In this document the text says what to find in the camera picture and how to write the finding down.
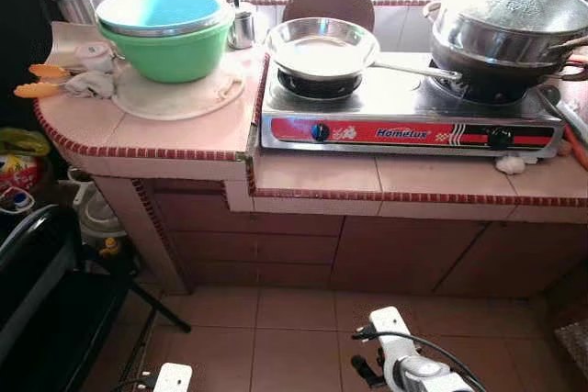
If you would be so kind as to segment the steel frying pan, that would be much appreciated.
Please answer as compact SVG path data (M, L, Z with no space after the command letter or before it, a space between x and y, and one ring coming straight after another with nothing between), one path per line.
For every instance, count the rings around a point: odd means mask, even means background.
M282 22L268 31L265 44L270 60L306 80L342 80L368 68L462 80L457 72L382 62L377 37L356 23L337 18L305 17Z

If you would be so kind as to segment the grey dish cloth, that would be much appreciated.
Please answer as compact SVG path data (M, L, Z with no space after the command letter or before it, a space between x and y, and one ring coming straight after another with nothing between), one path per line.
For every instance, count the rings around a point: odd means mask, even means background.
M63 83L62 90L68 95L88 95L100 99L112 98L115 94L113 74L85 72L75 74Z

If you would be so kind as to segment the colourful plastic bags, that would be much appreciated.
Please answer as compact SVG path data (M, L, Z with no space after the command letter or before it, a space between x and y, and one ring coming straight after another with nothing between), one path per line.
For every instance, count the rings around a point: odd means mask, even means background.
M50 141L40 132L0 128L0 215L33 211L35 191L51 175Z

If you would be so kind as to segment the brown wooden base cabinet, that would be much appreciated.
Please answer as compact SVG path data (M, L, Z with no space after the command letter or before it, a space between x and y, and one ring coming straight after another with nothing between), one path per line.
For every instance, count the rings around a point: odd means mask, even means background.
M371 293L529 298L585 263L587 229L571 223L230 211L211 181L97 186L144 221L179 284L331 288Z

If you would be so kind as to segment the small steel mug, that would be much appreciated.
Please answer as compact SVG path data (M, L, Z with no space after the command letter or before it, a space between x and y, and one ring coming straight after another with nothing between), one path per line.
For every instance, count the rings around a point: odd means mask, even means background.
M232 23L227 37L232 50L251 49L255 42L254 15L256 6L243 0L232 0Z

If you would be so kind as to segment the grey floor mat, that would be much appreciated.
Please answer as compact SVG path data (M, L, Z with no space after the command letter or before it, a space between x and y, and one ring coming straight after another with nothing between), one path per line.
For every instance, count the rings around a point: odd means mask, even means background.
M585 378L588 376L588 326L583 321L571 322L554 330L556 338L571 355Z

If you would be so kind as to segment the round white cutting board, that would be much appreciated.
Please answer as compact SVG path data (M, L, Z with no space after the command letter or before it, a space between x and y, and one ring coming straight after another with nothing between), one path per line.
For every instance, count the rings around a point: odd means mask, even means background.
M159 83L130 66L114 74L115 106L134 117L174 122L217 111L243 93L246 77L232 66L187 83Z

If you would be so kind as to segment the white garlic bulb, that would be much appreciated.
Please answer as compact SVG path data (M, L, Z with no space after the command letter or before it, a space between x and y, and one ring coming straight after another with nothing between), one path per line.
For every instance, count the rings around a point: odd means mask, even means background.
M500 171L500 173L516 175L525 172L526 161L516 156L504 156L497 158L494 166L496 170Z

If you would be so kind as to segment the green plastic basin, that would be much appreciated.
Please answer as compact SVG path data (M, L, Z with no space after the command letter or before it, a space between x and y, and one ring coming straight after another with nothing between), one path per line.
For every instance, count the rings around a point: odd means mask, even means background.
M217 26L168 37L115 34L104 24L101 24L99 31L147 80L180 84L202 80L218 68L231 23L230 19L226 19Z

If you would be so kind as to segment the steel and red gas stove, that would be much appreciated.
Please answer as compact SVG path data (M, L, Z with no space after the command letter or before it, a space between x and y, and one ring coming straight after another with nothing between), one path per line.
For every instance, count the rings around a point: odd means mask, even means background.
M291 93L268 62L259 141L266 149L546 160L564 132L546 110L548 90L491 106L466 101L434 77L375 68L352 94L323 101Z

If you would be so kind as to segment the white plastic water container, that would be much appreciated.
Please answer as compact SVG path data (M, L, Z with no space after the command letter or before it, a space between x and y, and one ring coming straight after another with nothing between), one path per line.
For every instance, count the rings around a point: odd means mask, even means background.
M121 254L127 232L96 182L84 170L71 168L67 171L67 184L76 187L72 207L79 217L79 227L85 244L99 252L101 257Z

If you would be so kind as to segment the white rectangular plastic bar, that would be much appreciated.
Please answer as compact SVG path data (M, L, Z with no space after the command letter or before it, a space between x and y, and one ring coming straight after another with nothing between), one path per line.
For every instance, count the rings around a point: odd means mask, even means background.
M572 130L576 140L581 144L587 144L588 124L576 114L570 104L562 103L559 88L551 84L542 84L534 87L534 90L540 95L546 110L550 114L558 115L567 124L567 127Z

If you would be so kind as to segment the black metal cart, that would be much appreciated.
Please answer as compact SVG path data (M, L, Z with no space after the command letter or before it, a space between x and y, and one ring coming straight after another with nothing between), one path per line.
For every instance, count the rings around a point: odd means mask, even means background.
M134 263L85 245L79 217L49 204L0 242L0 392L79 392L130 293L192 326L138 282Z

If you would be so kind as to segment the steel pot with lid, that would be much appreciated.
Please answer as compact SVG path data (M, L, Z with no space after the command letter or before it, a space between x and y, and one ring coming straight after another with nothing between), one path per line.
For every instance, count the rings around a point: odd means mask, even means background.
M588 43L584 0L438 0L425 14L432 22L437 65L458 61L508 68L562 65Z

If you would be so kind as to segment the orange plastic utensil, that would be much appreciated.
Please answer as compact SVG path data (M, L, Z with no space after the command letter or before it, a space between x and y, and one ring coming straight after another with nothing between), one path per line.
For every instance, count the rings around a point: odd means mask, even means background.
M63 66L53 64L32 64L29 66L28 71L33 73L34 76L45 80L45 78L62 78L70 77L71 73Z
M17 97L39 99L43 97L50 97L62 93L62 86L54 83L26 83L21 84L14 89L13 94Z

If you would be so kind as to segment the black wok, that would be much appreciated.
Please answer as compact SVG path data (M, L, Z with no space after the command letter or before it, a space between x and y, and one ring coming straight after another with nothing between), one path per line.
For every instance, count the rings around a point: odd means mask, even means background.
M437 68L459 73L458 80L436 80L438 86L465 101L491 106L521 101L526 91L550 78L570 82L588 80L587 63L568 58L538 66L515 66L479 60L434 42L432 60Z

